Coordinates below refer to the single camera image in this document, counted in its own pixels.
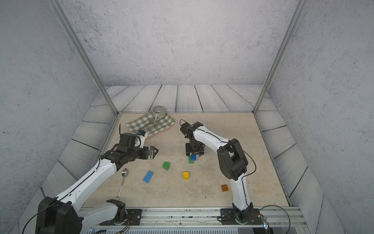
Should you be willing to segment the light blue long lego brick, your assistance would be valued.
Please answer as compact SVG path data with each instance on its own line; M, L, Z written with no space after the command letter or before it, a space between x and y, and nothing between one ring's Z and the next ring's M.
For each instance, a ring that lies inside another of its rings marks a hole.
M148 171L145 175L145 177L143 178L143 181L145 183L149 183L153 177L154 173L152 171Z

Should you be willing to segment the orange lego brick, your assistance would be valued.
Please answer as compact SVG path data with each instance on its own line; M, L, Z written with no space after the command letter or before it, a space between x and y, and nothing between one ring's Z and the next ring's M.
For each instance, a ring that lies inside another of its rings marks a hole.
M227 184L221 185L221 190L222 192L227 192L229 190L228 185Z

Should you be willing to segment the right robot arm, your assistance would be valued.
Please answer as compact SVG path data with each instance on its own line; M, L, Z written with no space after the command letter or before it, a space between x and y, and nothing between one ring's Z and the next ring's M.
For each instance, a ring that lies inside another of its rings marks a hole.
M196 160L205 153L208 147L217 153L218 163L222 174L230 180L233 194L233 218L229 219L239 224L246 224L251 215L255 214L253 204L246 187L248 160L237 139L226 139L207 129L202 123L192 125L185 122L180 131L189 140L186 143L186 156Z

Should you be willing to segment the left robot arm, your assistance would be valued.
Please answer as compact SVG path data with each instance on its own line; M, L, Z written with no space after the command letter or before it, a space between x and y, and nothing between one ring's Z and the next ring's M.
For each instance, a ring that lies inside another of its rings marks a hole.
M120 135L118 144L99 156L98 162L81 179L56 197L46 197L38 206L37 234L81 234L101 223L129 225L126 205L109 199L94 208L81 208L92 193L125 164L152 160L158 153L154 146L144 146L145 137L132 133Z

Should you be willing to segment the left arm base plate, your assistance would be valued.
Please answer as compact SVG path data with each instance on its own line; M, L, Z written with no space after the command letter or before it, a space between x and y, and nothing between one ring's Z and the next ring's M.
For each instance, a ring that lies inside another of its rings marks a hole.
M126 209L123 217L116 216L114 219L100 223L100 226L139 226L142 216L142 209Z

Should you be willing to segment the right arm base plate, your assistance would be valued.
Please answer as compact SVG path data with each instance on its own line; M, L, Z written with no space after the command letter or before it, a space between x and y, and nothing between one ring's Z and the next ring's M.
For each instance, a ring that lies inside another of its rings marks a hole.
M217 220L223 225L262 225L263 219L259 209L244 210L224 208L220 210Z

